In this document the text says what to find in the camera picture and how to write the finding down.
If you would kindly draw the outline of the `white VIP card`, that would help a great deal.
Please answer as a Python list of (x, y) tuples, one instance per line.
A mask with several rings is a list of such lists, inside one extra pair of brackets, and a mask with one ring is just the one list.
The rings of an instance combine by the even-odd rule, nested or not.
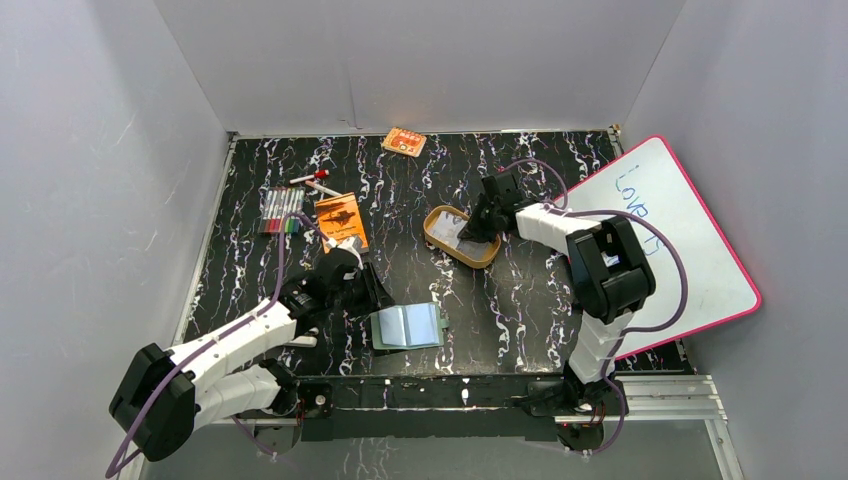
[(459, 234), (467, 224), (467, 220), (449, 211), (441, 211), (429, 227), (429, 234), (448, 248), (456, 249), (461, 239)]

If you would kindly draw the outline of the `tan oval tray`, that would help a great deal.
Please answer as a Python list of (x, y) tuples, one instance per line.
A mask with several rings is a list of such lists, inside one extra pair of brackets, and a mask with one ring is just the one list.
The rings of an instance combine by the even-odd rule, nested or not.
[(495, 240), (493, 242), (491, 242), (491, 243), (494, 244), (494, 247), (490, 251), (490, 256), (488, 258), (486, 258), (484, 261), (473, 261), (473, 260), (469, 259), (468, 257), (466, 257), (465, 255), (463, 255), (462, 253), (460, 253), (457, 250), (457, 248), (456, 249), (448, 248), (446, 245), (437, 241), (435, 238), (433, 238), (429, 234), (429, 232), (428, 232), (429, 227), (436, 220), (439, 212), (444, 211), (444, 210), (452, 212), (452, 213), (454, 213), (458, 216), (464, 217), (467, 220), (467, 222), (469, 220), (468, 214), (466, 214), (466, 213), (464, 213), (464, 212), (462, 212), (462, 211), (460, 211), (460, 210), (458, 210), (458, 209), (456, 209), (456, 208), (454, 208), (450, 205), (437, 206), (427, 215), (427, 217), (425, 218), (425, 220), (423, 222), (423, 231), (424, 231), (425, 240), (429, 244), (439, 248), (440, 250), (445, 252), (447, 255), (456, 259), (457, 261), (466, 265), (469, 268), (477, 270), (477, 269), (484, 269), (484, 268), (488, 267), (489, 265), (491, 265), (493, 263), (493, 261), (495, 260), (496, 256), (498, 255), (498, 253), (500, 252), (500, 249), (501, 249), (501, 239), (499, 237), (496, 237)]

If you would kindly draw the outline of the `green card holder wallet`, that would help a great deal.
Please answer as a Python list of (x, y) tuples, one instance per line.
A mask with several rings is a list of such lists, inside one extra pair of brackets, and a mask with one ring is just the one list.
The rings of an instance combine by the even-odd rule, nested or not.
[(435, 302), (388, 307), (370, 315), (376, 350), (417, 350), (444, 344), (449, 320)]

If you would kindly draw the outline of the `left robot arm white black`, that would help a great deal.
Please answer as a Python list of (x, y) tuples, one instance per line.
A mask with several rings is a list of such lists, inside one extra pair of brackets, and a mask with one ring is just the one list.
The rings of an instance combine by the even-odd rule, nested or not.
[(336, 247), (314, 268), (279, 279), (270, 297), (213, 332), (169, 348), (141, 348), (109, 405), (126, 433), (109, 472), (138, 455), (161, 461), (220, 419), (253, 410), (301, 412), (299, 379), (263, 354), (314, 348), (328, 317), (360, 317), (395, 304), (372, 263)]

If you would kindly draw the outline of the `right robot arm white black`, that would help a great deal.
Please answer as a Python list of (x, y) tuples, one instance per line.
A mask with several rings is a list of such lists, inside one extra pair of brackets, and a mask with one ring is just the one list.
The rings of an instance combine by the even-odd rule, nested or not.
[(585, 218), (551, 201), (528, 198), (512, 173), (490, 175), (461, 241), (492, 242), (502, 233), (540, 243), (564, 254), (572, 289), (582, 310), (581, 326), (565, 371), (565, 405), (590, 413), (613, 389), (614, 361), (634, 314), (656, 290), (656, 280), (628, 219), (613, 213)]

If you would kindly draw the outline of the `small orange card box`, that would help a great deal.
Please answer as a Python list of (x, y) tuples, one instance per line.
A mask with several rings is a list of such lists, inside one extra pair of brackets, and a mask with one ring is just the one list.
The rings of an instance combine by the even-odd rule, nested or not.
[(423, 134), (393, 127), (381, 142), (381, 147), (384, 150), (417, 158), (421, 153), (427, 141), (427, 137)]

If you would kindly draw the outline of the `orange paperback book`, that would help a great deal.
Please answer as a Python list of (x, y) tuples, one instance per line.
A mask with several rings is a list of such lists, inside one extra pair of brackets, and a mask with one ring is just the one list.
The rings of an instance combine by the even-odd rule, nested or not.
[(358, 251), (368, 253), (369, 242), (364, 222), (354, 193), (325, 198), (314, 204), (318, 225), (328, 238), (342, 243), (348, 238), (358, 238)]

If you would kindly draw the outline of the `white stapler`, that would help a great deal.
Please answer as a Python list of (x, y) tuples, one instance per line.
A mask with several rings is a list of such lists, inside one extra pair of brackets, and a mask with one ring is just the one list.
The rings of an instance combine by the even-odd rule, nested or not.
[(292, 348), (315, 348), (317, 343), (318, 340), (315, 336), (301, 335), (285, 343), (285, 346)]

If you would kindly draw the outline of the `pack of coloured markers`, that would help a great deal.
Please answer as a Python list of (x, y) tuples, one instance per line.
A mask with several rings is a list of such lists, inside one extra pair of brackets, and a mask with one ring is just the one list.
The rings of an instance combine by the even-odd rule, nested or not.
[(288, 218), (291, 212), (302, 212), (305, 192), (297, 187), (274, 187), (268, 190), (261, 210), (260, 232), (263, 234), (296, 234), (301, 228), (298, 218)]

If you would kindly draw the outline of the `white marker pen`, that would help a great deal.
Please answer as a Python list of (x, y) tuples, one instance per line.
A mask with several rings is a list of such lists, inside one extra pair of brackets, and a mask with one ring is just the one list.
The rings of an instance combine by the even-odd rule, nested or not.
[(335, 198), (335, 197), (340, 197), (340, 196), (342, 196), (342, 193), (339, 193), (339, 192), (337, 192), (337, 191), (335, 191), (335, 190), (332, 190), (332, 189), (330, 189), (330, 188), (327, 188), (326, 186), (323, 186), (323, 185), (321, 185), (321, 184), (319, 184), (319, 183), (317, 183), (317, 182), (315, 182), (315, 181), (307, 180), (307, 181), (305, 181), (305, 182), (304, 182), (304, 184), (305, 184), (306, 186), (308, 186), (308, 187), (310, 187), (310, 188), (312, 188), (312, 189), (316, 190), (316, 191), (319, 191), (319, 192), (323, 193), (324, 195), (326, 195), (326, 196), (328, 196), (328, 197), (331, 197), (331, 198)]

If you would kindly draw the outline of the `red capped marker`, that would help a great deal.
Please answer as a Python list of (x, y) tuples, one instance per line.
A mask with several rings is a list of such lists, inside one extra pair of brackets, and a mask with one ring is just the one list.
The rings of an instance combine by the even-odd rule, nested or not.
[(319, 180), (319, 179), (327, 177), (328, 175), (329, 175), (329, 171), (326, 170), (326, 169), (322, 169), (322, 170), (318, 170), (318, 171), (316, 171), (312, 174), (309, 174), (309, 175), (305, 175), (305, 176), (296, 177), (294, 179), (291, 179), (289, 181), (289, 184), (290, 185), (297, 185), (297, 184), (300, 184), (300, 183), (303, 183), (303, 182), (306, 182), (306, 181)]

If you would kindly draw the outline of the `pink framed whiteboard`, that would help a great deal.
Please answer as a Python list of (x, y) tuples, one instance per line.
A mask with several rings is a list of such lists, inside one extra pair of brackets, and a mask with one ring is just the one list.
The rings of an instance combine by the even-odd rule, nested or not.
[(681, 318), (661, 332), (679, 305), (680, 277), (669, 251), (640, 225), (634, 232), (656, 278), (656, 292), (633, 317), (618, 358), (755, 312), (762, 296), (669, 143), (653, 136), (568, 192), (575, 211), (617, 210), (637, 215), (671, 242), (686, 269), (688, 300)]

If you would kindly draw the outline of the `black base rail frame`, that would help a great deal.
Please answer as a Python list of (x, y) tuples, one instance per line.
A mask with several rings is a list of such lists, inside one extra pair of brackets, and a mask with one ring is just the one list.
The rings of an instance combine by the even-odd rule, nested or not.
[(623, 375), (578, 392), (556, 375), (225, 377), (189, 404), (191, 422), (156, 419), (183, 444), (206, 426), (295, 427), (304, 442), (360, 437), (523, 437), (594, 453), (625, 421), (724, 421), (708, 376)]

